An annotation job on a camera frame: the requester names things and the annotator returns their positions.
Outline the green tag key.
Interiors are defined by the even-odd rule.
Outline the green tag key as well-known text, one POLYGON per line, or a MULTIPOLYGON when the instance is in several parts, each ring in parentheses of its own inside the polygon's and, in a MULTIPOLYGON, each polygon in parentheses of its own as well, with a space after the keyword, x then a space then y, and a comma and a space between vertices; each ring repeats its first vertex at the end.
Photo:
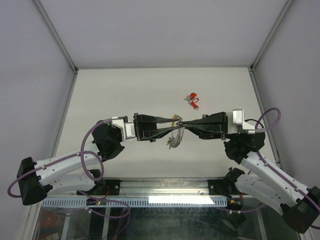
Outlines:
POLYGON ((169 137, 168 140, 167 140, 167 143, 166 145, 168 146, 168 149, 174 149, 176 148, 176 140, 174 137, 169 137))

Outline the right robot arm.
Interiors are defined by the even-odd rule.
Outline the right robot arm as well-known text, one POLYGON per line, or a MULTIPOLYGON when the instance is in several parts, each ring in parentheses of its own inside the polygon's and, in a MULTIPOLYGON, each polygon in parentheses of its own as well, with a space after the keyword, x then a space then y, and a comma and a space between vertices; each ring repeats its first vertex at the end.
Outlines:
POLYGON ((254 197, 300 234, 313 226, 320 215, 320 189, 299 182, 261 154, 267 127, 249 124, 242 109, 204 115, 179 125, 202 140, 223 139, 227 157, 256 174, 251 177, 238 168, 230 170, 223 182, 226 192, 239 191, 254 197))

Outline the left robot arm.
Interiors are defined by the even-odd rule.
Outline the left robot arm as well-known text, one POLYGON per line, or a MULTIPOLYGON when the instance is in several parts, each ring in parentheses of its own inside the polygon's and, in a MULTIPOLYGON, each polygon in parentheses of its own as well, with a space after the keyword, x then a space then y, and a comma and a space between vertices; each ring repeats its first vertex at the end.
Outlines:
POLYGON ((144 114, 136 114, 133 121, 127 116, 100 120, 85 134, 78 150, 43 160, 23 159, 15 181, 19 188, 17 197, 24 206, 30 206, 57 193, 100 194, 105 188, 104 162, 124 150, 123 142, 155 142, 179 131, 181 122, 177 115, 163 118, 144 114))

